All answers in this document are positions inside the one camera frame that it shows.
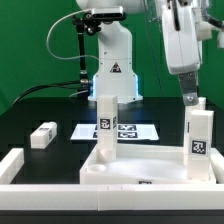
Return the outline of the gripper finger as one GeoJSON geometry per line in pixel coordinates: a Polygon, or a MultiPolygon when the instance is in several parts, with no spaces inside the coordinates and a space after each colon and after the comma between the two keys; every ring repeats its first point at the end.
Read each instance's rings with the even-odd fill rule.
{"type": "Polygon", "coordinates": [[[185,106],[197,105],[198,75],[196,72],[183,73],[178,76],[183,102],[185,106]]]}

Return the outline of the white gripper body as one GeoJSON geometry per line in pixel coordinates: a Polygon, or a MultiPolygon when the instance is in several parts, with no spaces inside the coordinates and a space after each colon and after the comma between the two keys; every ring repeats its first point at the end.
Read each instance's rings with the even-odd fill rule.
{"type": "Polygon", "coordinates": [[[162,10],[162,32],[169,73],[178,75],[200,68],[200,53],[192,8],[169,0],[162,10]]]}

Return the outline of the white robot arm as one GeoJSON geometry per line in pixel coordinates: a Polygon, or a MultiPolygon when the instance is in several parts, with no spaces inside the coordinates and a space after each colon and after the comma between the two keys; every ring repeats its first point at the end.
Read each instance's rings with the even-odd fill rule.
{"type": "Polygon", "coordinates": [[[139,101],[138,77],[132,70],[132,35],[120,22],[130,14],[146,11],[162,25],[168,71],[178,77],[187,106],[198,103],[198,70],[202,42],[217,30],[224,48],[224,20],[209,14],[209,0],[76,0],[85,12],[85,31],[98,36],[99,68],[93,77],[96,101],[115,95],[120,103],[139,101]]]}

